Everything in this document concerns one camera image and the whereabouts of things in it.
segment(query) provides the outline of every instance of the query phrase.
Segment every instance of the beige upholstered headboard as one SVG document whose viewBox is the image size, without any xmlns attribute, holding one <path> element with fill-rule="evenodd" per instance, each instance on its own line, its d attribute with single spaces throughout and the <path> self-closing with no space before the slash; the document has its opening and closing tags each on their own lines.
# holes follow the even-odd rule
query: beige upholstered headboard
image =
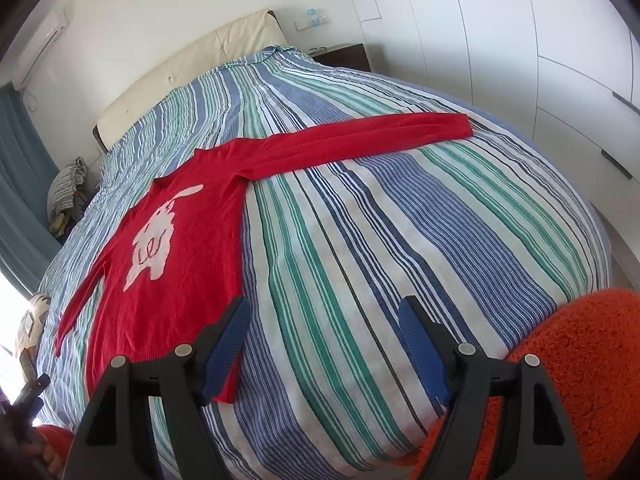
<svg viewBox="0 0 640 480">
<path fill-rule="evenodd" d="M 98 119 L 95 139 L 107 152 L 172 89 L 186 85 L 226 61 L 274 44 L 286 45 L 287 42 L 273 11 L 268 9 L 217 28 L 151 69 L 111 103 Z"/>
</svg>

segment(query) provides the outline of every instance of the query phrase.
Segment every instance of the nightstand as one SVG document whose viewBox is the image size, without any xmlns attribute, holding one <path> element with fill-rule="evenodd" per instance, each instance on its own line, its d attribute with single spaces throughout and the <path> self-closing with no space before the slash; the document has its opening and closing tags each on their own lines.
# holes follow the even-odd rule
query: nightstand
<svg viewBox="0 0 640 480">
<path fill-rule="evenodd" d="M 343 43 L 320 52 L 309 54 L 314 61 L 327 66 L 354 68 L 371 72 L 367 54 L 362 43 Z"/>
</svg>

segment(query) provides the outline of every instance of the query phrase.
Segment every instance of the blue curtain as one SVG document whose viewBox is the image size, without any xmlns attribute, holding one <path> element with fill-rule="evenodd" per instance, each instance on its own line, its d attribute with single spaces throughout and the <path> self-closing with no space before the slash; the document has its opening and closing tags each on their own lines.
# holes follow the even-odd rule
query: blue curtain
<svg viewBox="0 0 640 480">
<path fill-rule="evenodd" d="M 26 297 L 60 250 L 46 213 L 57 173 L 18 92 L 0 88 L 0 272 Z"/>
</svg>

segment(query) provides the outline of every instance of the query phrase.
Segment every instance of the white dog print on sweater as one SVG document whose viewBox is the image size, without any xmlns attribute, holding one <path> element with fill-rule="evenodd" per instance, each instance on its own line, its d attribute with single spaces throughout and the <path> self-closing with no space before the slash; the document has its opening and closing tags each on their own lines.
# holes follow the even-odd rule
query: white dog print on sweater
<svg viewBox="0 0 640 480">
<path fill-rule="evenodd" d="M 171 200 L 162 204 L 156 212 L 151 215 L 149 221 L 133 238 L 132 264 L 127 274 L 127 283 L 124 290 L 127 290 L 144 269 L 149 267 L 149 279 L 157 280 L 164 272 L 164 263 L 171 250 L 171 236 L 174 234 L 175 212 L 172 211 L 175 200 L 183 196 L 189 196 L 199 192 L 204 186 L 188 187 L 176 194 Z"/>
</svg>

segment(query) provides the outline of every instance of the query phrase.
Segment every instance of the blue gripper pad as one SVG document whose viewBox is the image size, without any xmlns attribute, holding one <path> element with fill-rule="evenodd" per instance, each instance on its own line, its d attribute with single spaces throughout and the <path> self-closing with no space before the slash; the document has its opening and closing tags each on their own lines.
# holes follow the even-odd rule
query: blue gripper pad
<svg viewBox="0 0 640 480">
<path fill-rule="evenodd" d="M 407 300 L 398 307 L 398 323 L 422 385 L 440 404 L 448 406 L 450 393 L 444 363 Z"/>
<path fill-rule="evenodd" d="M 251 306 L 246 299 L 242 299 L 207 358 L 204 382 L 200 390 L 203 399 L 210 399 L 222 391 L 226 376 L 249 330 L 250 322 Z"/>
</svg>

